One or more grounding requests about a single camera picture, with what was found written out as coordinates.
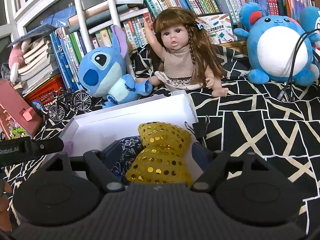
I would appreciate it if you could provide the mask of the black binder clip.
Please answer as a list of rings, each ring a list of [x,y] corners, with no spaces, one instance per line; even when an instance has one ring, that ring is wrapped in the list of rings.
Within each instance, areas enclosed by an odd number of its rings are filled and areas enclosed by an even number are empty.
[[[185,128],[194,135],[198,142],[200,142],[205,147],[207,146],[206,136],[208,127],[210,125],[210,117],[208,115],[206,115],[203,120],[200,120],[197,123],[193,123],[192,125],[188,124],[185,121],[184,125]]]

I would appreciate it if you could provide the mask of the blue Stitch plush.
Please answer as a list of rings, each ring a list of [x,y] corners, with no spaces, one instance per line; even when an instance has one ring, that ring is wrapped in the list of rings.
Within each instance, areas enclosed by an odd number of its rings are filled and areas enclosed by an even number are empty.
[[[116,106],[151,94],[149,80],[137,83],[126,72],[128,53],[126,35],[117,25],[111,26],[112,47],[99,47],[82,59],[78,78],[84,90],[94,98],[104,98],[104,108]]]

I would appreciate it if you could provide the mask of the miniature black bicycle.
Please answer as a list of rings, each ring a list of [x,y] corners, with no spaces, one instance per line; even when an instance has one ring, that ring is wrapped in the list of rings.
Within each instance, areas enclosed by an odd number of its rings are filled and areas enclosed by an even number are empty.
[[[87,111],[92,106],[92,99],[84,90],[73,92],[59,88],[51,92],[54,102],[48,108],[48,117],[54,123],[61,122],[69,110]]]

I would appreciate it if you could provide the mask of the gold sequin bow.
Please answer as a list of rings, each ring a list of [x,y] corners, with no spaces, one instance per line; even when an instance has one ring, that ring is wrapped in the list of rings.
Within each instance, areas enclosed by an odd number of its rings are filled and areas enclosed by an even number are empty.
[[[140,184],[192,185],[183,156],[191,134],[174,124],[147,122],[138,126],[143,149],[126,172],[126,179]]]

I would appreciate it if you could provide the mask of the Doraemon plush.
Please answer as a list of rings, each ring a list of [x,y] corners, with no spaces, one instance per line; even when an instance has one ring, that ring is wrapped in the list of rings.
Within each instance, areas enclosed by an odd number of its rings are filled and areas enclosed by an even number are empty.
[[[319,29],[319,14],[319,8],[314,6],[309,6],[302,10],[298,22],[305,32]],[[309,35],[309,40],[313,47],[319,49],[319,30],[311,33]]]

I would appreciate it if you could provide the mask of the blue round plush white belly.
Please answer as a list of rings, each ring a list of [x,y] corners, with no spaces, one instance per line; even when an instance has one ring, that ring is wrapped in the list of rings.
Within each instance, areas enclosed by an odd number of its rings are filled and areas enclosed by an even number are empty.
[[[292,81],[300,86],[311,85],[319,70],[312,63],[313,49],[309,38],[303,42],[291,69],[296,44],[304,33],[297,21],[280,15],[265,15],[254,2],[244,4],[240,10],[243,28],[234,29],[234,35],[247,42],[247,55],[251,70],[247,77],[251,83],[265,84],[270,80]]]

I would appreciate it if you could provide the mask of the pink triangular dollhouse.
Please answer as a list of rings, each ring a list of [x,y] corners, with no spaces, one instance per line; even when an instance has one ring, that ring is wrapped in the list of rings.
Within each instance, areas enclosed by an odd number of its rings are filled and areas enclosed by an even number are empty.
[[[6,139],[33,137],[42,118],[16,92],[8,80],[1,79],[1,130]]]

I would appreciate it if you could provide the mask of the colourful illustrated box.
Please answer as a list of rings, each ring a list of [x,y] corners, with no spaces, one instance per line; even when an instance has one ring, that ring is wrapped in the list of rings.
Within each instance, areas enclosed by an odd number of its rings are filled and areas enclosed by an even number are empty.
[[[224,44],[235,41],[232,20],[229,14],[199,16],[197,21],[208,33],[214,44]]]

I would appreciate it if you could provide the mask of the white ladder frame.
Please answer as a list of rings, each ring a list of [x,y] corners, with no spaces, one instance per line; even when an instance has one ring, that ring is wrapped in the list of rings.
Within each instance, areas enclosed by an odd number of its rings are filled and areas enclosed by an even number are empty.
[[[74,3],[79,27],[81,30],[81,35],[87,52],[90,52],[93,49],[91,45],[91,40],[89,38],[89,32],[87,29],[87,19],[93,16],[97,16],[102,12],[107,12],[109,10],[111,13],[112,24],[120,27],[120,18],[116,9],[116,0],[106,0],[86,10],[83,9],[81,0],[74,0]]]

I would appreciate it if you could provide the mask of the white shallow box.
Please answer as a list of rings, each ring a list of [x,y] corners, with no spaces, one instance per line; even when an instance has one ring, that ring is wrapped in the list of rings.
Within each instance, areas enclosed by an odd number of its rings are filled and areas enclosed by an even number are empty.
[[[59,134],[67,143],[72,141],[71,157],[89,150],[103,150],[115,140],[138,134],[138,125],[162,121],[185,129],[185,123],[197,122],[191,97],[185,91],[171,96],[154,95],[119,106],[82,114],[71,119]]]

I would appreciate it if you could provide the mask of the black white patterned cloth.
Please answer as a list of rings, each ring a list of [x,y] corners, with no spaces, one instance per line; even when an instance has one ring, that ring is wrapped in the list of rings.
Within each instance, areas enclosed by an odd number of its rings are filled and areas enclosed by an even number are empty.
[[[295,102],[280,102],[281,84],[254,85],[244,78],[244,56],[223,48],[221,57],[229,74],[223,81],[228,96],[213,99],[206,90],[188,94],[199,120],[210,118],[207,146],[262,154],[298,186],[304,200],[297,223],[319,239],[319,88],[296,86]]]

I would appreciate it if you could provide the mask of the navy floral fabric scrunchie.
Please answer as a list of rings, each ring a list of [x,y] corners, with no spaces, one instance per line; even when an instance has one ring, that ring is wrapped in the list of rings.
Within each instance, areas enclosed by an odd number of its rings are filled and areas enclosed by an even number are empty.
[[[120,157],[117,159],[111,172],[124,185],[129,185],[130,182],[126,179],[126,173],[135,161],[137,155],[143,150],[140,136],[120,139],[120,149]]]

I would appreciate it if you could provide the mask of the stack of white books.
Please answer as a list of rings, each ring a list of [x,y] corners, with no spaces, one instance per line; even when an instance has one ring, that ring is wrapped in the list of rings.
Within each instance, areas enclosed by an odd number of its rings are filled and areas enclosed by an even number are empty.
[[[49,36],[30,44],[23,55],[23,63],[24,66],[18,68],[22,96],[27,96],[60,73]]]

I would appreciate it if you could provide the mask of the row of upright books left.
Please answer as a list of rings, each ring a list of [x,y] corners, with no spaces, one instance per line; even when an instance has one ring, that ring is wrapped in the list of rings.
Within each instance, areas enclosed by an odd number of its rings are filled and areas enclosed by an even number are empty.
[[[147,44],[145,38],[143,18],[149,16],[148,8],[143,8],[143,0],[116,0],[117,7],[129,52],[142,48]],[[89,38],[93,48],[111,47],[111,13],[102,12],[86,20]],[[61,10],[47,19],[42,24],[56,27],[50,34],[55,56],[60,68],[65,87],[73,92],[80,90],[78,69],[81,60],[87,54],[81,30],[76,15],[75,6]]]

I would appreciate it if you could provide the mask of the pink white plush toy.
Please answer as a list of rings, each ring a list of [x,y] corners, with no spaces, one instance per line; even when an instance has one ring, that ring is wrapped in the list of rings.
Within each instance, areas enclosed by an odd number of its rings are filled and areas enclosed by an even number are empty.
[[[18,80],[18,69],[25,66],[23,55],[28,51],[31,38],[13,45],[9,56],[10,81],[15,84]]]

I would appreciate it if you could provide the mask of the brown haired baby doll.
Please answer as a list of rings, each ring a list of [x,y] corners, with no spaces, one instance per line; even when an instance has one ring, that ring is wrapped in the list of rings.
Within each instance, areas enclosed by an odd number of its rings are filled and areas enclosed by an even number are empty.
[[[148,81],[172,90],[210,89],[213,97],[225,97],[223,68],[204,27],[188,9],[169,8],[152,21],[144,18],[146,39],[157,66]]]

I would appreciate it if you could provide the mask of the orange plastic crate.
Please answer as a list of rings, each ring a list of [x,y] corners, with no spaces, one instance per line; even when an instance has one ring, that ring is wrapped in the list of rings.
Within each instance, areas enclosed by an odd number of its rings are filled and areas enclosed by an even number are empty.
[[[24,100],[29,104],[31,104],[33,101],[39,101],[45,108],[48,108],[55,100],[53,93],[58,91],[58,93],[61,94],[60,89],[64,87],[65,86],[61,75],[57,74],[44,84],[40,85],[40,87],[35,89],[33,92],[26,95]]]

